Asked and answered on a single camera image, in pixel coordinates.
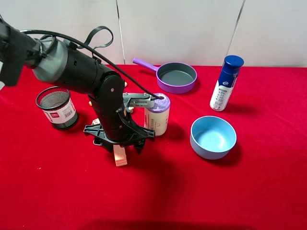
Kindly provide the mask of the black textured right gripper finger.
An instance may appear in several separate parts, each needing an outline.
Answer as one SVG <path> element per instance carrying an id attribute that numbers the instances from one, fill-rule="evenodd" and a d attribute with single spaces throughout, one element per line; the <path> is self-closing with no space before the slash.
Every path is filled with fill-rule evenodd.
<path id="1" fill-rule="evenodd" d="M 113 151 L 113 144 L 102 142 L 102 147 L 106 149 L 108 152 Z"/>

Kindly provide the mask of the black textured left gripper finger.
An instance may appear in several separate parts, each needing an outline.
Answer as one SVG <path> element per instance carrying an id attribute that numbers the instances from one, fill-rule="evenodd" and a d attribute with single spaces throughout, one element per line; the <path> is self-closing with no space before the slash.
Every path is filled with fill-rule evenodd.
<path id="1" fill-rule="evenodd" d="M 138 155 L 141 154 L 144 148 L 145 142 L 146 142 L 145 139 L 141 139 L 134 143 L 134 148 L 136 149 Z"/>

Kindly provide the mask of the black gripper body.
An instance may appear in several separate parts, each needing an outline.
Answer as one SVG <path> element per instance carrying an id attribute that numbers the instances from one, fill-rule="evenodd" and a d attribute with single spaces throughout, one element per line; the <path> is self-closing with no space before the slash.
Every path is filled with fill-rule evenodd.
<path id="1" fill-rule="evenodd" d="M 93 143 L 102 146 L 102 142 L 121 147 L 134 146 L 141 139 L 153 139 L 155 131 L 137 125 L 129 112 L 117 110 L 114 116 L 103 117 L 98 125 L 86 125 L 85 135 L 94 136 Z"/>

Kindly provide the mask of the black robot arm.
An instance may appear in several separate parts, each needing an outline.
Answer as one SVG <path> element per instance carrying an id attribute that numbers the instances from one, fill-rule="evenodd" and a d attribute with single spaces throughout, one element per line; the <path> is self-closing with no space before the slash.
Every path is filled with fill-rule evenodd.
<path id="1" fill-rule="evenodd" d="M 44 30 L 19 31 L 5 21 L 0 22 L 0 80 L 15 86 L 23 67 L 33 70 L 39 81 L 51 84 L 36 98 L 54 128 L 69 129 L 79 115 L 72 109 L 71 92 L 88 95 L 99 120 L 87 125 L 86 135 L 94 136 L 94 144 L 112 151 L 115 145 L 142 149 L 154 131 L 137 125 L 130 104 L 149 106 L 157 96 L 149 91 L 125 93 L 123 71 L 91 48 L 91 56 L 81 52 L 90 40 L 80 42 L 70 36 Z"/>

